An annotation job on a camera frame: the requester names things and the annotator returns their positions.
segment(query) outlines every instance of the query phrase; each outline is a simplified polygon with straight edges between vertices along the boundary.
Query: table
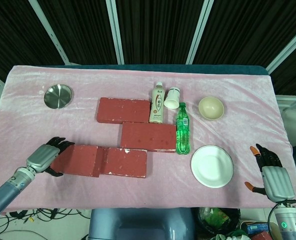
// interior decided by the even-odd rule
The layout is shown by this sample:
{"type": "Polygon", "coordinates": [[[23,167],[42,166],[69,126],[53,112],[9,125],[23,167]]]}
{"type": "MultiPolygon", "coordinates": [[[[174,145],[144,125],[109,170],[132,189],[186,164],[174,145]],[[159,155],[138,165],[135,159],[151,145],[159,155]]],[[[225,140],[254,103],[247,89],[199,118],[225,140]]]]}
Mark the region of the table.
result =
{"type": "MultiPolygon", "coordinates": [[[[25,159],[39,145],[53,136],[64,136],[77,144],[118,146],[121,126],[96,123],[98,99],[148,99],[157,81],[163,82],[166,88],[175,85],[181,89],[181,99],[187,103],[191,119],[192,150],[186,156],[149,152],[146,179],[110,175],[89,178],[68,174],[54,178],[38,174],[7,210],[271,207],[273,203],[265,196],[251,193],[244,185],[245,181],[258,187],[263,185],[256,160],[249,151],[249,146],[255,143],[279,155],[296,193],[292,149],[271,79],[259,68],[259,75],[226,75],[226,72],[216,75],[15,66],[0,101],[0,146],[3,146],[0,148],[0,185],[16,168],[24,165],[25,159]],[[48,109],[43,104],[44,92],[56,83],[68,84],[74,90],[73,102],[62,111],[48,109]],[[199,99],[209,95],[223,100],[226,113],[220,120],[207,121],[198,113],[199,99]],[[204,145],[217,145],[231,155],[234,176],[227,186],[208,188],[192,175],[192,153],[204,145]]],[[[166,109],[165,122],[174,123],[175,115],[175,110],[166,109]]]]}

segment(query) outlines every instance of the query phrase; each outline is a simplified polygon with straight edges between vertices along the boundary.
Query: paper cup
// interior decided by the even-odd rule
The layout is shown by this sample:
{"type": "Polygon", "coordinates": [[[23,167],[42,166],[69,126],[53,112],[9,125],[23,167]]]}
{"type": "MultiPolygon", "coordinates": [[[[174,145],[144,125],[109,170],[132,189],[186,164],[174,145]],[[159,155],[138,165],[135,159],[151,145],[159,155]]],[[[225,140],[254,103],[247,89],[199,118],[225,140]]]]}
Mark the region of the paper cup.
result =
{"type": "Polygon", "coordinates": [[[166,100],[163,102],[163,105],[168,109],[179,108],[179,96],[180,96],[180,89],[173,86],[168,91],[166,100]]]}

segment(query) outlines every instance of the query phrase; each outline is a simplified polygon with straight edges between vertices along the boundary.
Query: stainless steel plate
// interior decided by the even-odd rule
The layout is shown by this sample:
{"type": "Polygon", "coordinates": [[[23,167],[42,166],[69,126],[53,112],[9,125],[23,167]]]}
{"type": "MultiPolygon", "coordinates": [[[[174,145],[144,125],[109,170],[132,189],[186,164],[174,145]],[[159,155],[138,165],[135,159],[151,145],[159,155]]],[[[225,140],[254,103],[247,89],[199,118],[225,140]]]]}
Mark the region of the stainless steel plate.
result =
{"type": "Polygon", "coordinates": [[[51,86],[44,94],[44,103],[51,109],[61,109],[67,106],[73,98],[72,89],[63,84],[51,86]]]}

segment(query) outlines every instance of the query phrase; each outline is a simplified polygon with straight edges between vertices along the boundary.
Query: beige bottle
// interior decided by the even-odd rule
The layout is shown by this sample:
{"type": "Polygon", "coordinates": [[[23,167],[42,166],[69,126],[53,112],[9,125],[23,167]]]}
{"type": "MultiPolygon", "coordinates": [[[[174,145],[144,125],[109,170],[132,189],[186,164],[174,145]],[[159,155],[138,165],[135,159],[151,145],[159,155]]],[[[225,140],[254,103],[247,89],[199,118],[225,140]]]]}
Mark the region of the beige bottle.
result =
{"type": "Polygon", "coordinates": [[[164,99],[165,90],[163,84],[157,82],[156,87],[152,91],[151,111],[149,122],[162,124],[164,119],[164,99]]]}

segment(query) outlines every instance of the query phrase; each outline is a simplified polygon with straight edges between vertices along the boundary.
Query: white plate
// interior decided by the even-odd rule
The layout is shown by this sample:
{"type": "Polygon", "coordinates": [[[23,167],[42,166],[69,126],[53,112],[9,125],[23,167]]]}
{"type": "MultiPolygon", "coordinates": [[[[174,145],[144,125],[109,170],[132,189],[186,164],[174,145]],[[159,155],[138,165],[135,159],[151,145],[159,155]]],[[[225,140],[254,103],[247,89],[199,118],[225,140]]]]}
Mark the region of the white plate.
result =
{"type": "Polygon", "coordinates": [[[209,188],[221,188],[228,184],[234,174],[229,154],[218,146],[203,146],[192,156],[191,170],[194,177],[209,188]]]}

